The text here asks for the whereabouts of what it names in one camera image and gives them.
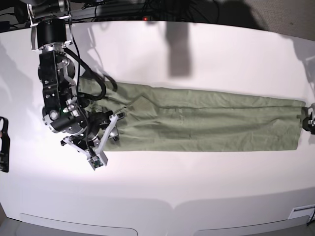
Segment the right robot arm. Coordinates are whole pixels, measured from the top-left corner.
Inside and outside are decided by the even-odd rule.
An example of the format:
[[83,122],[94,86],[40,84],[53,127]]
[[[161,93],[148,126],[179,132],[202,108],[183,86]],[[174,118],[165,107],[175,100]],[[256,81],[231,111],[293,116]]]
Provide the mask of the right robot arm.
[[[31,48],[39,52],[38,76],[43,85],[44,124],[54,133],[66,133],[61,145],[69,145],[86,155],[92,168],[107,165],[104,147],[108,140],[119,140],[117,122],[124,113],[90,113],[86,107],[106,95],[104,81],[81,60],[75,44],[72,15],[67,0],[28,0]],[[90,71],[101,91],[91,95],[79,91],[79,70]]]

